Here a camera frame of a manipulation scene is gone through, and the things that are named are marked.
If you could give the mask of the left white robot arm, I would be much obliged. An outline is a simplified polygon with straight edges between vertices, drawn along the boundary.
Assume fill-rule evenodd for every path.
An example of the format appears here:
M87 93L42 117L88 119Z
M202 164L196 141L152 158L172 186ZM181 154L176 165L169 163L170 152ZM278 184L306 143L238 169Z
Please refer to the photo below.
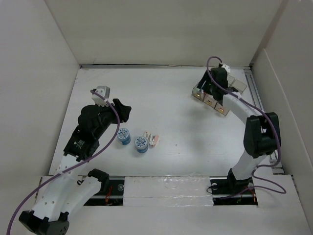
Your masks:
M69 219L95 194L104 194L109 189L109 174L91 170L81 185L78 176L97 150L99 140L111 124L127 122L130 106L119 99L104 106L85 106L64 148L64 155L55 175L47 185L41 199L29 211L22 211L19 222L36 235L64 235L69 228Z

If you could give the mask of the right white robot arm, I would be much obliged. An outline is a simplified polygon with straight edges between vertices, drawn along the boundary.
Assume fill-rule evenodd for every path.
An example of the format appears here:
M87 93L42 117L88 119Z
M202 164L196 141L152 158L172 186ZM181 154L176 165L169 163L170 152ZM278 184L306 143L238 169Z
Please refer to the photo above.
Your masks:
M207 69L197 91L213 97L217 104L229 109L245 124L244 152L229 170L226 179L212 181L208 188L211 194L225 194L227 198L253 190L255 171L267 155L279 152L281 147L278 115L265 113L241 98L240 92L228 86L228 73L224 65Z

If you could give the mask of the yellow highlighter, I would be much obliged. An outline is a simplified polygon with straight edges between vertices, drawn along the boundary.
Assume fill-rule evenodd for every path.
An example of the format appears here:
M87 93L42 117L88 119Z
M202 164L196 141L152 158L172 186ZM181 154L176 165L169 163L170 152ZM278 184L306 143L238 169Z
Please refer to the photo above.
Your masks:
M201 88L200 88L200 93L201 93L201 94L204 93L205 84L206 84L206 82L204 82L203 85L202 85Z

